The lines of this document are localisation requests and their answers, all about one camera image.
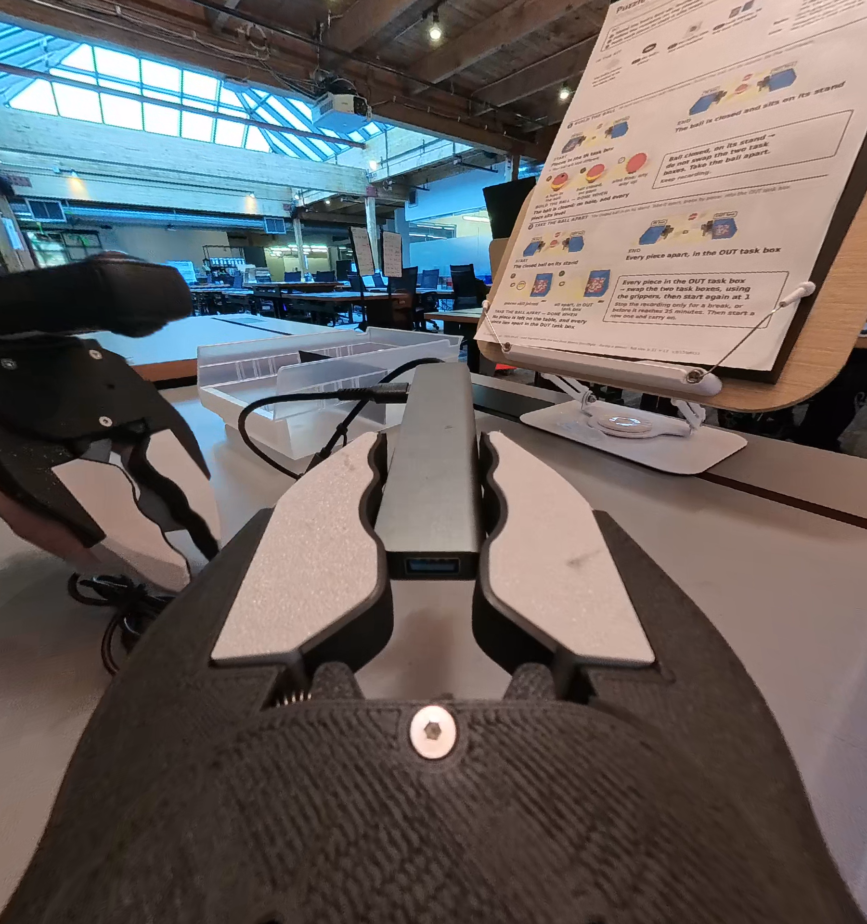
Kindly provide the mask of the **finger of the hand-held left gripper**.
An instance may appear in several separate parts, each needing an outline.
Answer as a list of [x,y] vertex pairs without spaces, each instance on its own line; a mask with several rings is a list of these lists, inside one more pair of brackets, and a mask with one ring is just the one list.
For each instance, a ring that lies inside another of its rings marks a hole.
[[148,433],[127,453],[142,514],[163,533],[185,531],[206,560],[220,551],[220,514],[208,467],[190,433]]
[[164,591],[181,591],[191,573],[185,556],[139,506],[140,491],[122,457],[74,458],[52,474],[99,528],[96,555],[116,560],[135,578]]

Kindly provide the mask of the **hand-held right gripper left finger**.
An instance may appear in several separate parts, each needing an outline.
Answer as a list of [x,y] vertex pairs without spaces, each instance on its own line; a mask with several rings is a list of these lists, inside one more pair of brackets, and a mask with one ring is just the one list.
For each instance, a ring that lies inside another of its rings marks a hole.
[[211,659],[219,666],[365,666],[393,634],[386,551],[374,524],[385,433],[366,433],[278,500]]

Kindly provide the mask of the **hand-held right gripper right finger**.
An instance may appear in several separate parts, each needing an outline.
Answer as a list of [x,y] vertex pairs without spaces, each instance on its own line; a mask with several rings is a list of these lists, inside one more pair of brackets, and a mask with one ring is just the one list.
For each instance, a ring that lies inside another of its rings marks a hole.
[[588,500],[504,433],[484,433],[487,604],[552,655],[577,664],[649,666],[655,656]]

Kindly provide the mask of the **grey USB hub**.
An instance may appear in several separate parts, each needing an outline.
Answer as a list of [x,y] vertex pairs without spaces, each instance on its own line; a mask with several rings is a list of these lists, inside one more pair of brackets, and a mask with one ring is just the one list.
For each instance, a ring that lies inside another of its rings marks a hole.
[[417,367],[375,522],[392,579],[475,579],[484,539],[477,438],[466,366]]

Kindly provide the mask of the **grey desk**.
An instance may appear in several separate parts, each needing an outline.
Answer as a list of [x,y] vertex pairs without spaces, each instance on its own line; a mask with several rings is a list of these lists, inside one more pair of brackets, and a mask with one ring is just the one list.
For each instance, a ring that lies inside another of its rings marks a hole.
[[[612,515],[704,611],[774,712],[867,917],[867,460],[751,437],[671,477],[477,413]],[[0,521],[0,912],[110,677],[107,615]]]

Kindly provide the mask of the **clear plastic organizer box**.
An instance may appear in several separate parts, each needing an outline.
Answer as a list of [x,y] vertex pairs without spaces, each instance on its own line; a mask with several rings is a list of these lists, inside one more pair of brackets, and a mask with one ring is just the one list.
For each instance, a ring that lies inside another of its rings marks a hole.
[[240,449],[239,414],[252,402],[303,394],[307,401],[255,410],[246,421],[251,441],[275,461],[302,471],[355,406],[332,398],[341,389],[368,388],[402,364],[425,357],[456,362],[458,334],[370,327],[276,336],[200,347],[197,385],[204,408],[217,414]]

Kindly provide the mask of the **row of background office tables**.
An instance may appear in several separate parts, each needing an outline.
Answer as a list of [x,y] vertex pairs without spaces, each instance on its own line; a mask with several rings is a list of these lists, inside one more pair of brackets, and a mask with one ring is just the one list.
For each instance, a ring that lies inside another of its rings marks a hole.
[[193,285],[189,288],[199,315],[253,315],[324,326],[356,324],[393,330],[420,331],[425,314],[441,300],[455,301],[447,288],[420,287],[415,293],[352,290],[316,284],[295,288],[289,283],[260,283],[253,287]]

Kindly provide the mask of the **wooden document stand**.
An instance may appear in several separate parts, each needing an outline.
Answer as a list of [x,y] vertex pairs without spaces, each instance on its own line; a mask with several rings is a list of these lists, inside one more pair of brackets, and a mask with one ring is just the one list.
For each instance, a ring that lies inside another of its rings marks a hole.
[[[811,398],[843,367],[867,314],[867,135],[832,215],[810,279],[778,297],[714,369],[661,357],[615,357],[550,341],[514,345],[491,333],[482,309],[482,355],[554,377],[566,403],[527,412],[521,421],[545,433],[667,474],[700,475],[743,449],[743,434],[709,427],[707,409],[761,412]],[[789,323],[770,369],[730,367],[741,343],[784,314]]]

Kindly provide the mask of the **black monitor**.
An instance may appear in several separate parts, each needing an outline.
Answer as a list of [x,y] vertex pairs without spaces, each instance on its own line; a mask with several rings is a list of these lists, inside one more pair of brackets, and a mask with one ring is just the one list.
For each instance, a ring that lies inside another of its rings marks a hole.
[[535,185],[536,179],[528,177],[482,189],[492,239],[511,237],[520,211]]

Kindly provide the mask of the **printed instruction sheet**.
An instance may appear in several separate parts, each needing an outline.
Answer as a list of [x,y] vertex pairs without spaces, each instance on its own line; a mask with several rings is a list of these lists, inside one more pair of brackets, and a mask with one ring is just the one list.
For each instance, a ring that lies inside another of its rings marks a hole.
[[867,1],[613,2],[480,343],[766,372],[867,134]]

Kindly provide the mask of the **white ceiling projector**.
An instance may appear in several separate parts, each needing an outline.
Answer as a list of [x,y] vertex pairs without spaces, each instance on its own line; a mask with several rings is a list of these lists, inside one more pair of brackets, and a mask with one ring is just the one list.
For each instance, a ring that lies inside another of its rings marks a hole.
[[372,120],[368,100],[355,93],[325,92],[314,101],[311,121],[316,128],[338,133],[355,131]]

